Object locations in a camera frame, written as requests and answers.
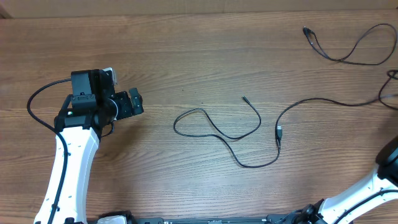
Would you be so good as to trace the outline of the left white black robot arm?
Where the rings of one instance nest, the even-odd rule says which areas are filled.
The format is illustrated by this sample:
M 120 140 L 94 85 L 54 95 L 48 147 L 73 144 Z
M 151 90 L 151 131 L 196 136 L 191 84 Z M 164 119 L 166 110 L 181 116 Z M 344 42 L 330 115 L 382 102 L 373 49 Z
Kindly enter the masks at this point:
M 87 223 L 86 196 L 91 165 L 103 128 L 144 112 L 137 88 L 117 93 L 113 68 L 71 73 L 69 94 L 54 119 L 55 160 L 35 223 Z

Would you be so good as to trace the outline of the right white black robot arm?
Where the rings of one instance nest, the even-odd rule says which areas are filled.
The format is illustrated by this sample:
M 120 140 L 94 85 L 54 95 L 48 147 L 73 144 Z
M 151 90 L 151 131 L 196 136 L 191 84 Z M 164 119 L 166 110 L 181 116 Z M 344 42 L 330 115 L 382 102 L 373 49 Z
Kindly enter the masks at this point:
M 331 198 L 302 209 L 294 223 L 351 223 L 354 219 L 397 199 L 397 138 L 376 156 L 377 166 L 353 186 Z

